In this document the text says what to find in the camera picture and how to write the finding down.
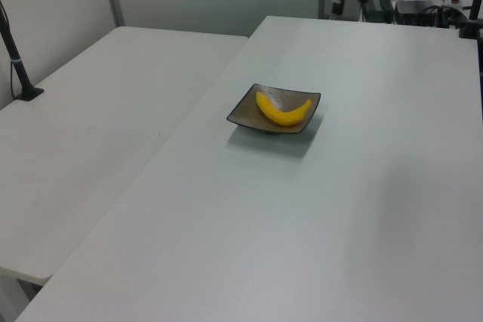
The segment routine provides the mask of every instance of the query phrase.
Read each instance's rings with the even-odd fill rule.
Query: black stand
[[[35,88],[30,83],[29,76],[23,66],[22,59],[18,54],[17,46],[15,45],[14,39],[10,32],[10,26],[7,21],[6,14],[4,14],[2,3],[0,2],[0,33],[2,34],[3,42],[5,47],[7,47],[8,54],[10,54],[10,59],[14,65],[15,72],[18,74],[18,79],[22,84],[22,94],[17,97],[18,100],[30,101],[36,98],[39,94],[44,92],[41,88]]]
[[[480,29],[483,28],[483,20],[478,19],[481,0],[473,0],[471,11],[469,12],[468,22],[460,29],[460,38],[477,39]]]

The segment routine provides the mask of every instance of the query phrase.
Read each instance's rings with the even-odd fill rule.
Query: cable
[[[10,92],[12,94],[12,98],[16,100],[14,95],[14,64],[10,62]]]
[[[7,27],[8,27],[8,30],[10,30],[10,21],[8,21],[8,15],[7,15],[7,12],[5,11],[5,8],[3,8],[3,4],[2,4],[2,1],[0,0],[0,10],[2,11],[2,15],[3,17],[5,18],[5,20],[7,21]]]
[[[5,11],[5,8],[3,8],[2,1],[0,0],[0,11],[2,11],[2,16],[4,17],[5,21],[7,22],[7,27],[8,30],[10,30],[10,21],[8,19],[7,12]],[[10,92],[12,95],[12,98],[15,100],[15,95],[14,95],[14,64],[10,60]]]
[[[361,2],[361,16],[362,16],[362,22],[365,23],[365,17],[364,17],[364,9],[363,9],[364,5],[362,4]]]

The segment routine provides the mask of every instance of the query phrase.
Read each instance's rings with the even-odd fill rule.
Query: square plate
[[[312,101],[312,105],[301,122],[294,126],[281,126],[270,121],[259,109],[255,100],[258,91],[265,94],[273,105],[283,112],[299,108],[308,99]],[[254,84],[226,119],[234,124],[268,133],[300,133],[312,119],[319,101],[320,94]]]

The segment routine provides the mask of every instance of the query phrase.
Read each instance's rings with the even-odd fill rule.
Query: yellow banana
[[[307,112],[307,109],[309,109],[310,105],[312,104],[311,100],[307,100],[298,109],[283,112],[277,109],[270,102],[269,98],[261,92],[257,92],[256,100],[258,107],[260,107],[260,110],[265,114],[265,116],[281,126],[293,126],[294,124],[301,122]]]

